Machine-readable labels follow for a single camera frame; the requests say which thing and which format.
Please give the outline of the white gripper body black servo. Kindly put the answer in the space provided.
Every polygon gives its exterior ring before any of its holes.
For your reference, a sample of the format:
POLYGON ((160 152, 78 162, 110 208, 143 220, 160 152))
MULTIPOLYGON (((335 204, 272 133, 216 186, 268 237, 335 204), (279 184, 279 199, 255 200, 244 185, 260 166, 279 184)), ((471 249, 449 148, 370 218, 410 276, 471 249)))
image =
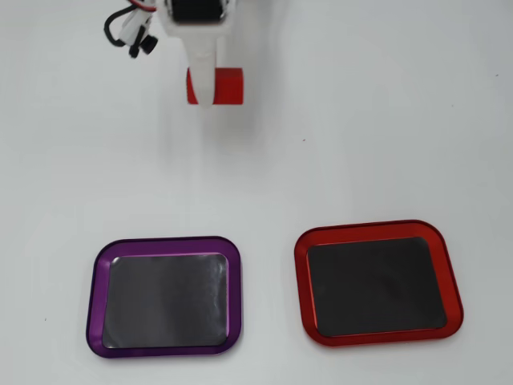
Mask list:
POLYGON ((158 18, 168 36, 220 37, 233 24, 233 1, 158 1, 158 18))

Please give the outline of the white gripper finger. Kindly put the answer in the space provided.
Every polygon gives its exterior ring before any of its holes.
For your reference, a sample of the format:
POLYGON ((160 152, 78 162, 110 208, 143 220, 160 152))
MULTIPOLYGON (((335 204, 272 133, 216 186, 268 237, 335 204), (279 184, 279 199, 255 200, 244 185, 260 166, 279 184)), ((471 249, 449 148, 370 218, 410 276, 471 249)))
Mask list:
POLYGON ((197 103, 210 107, 215 97, 217 38, 185 38, 184 48, 197 103))

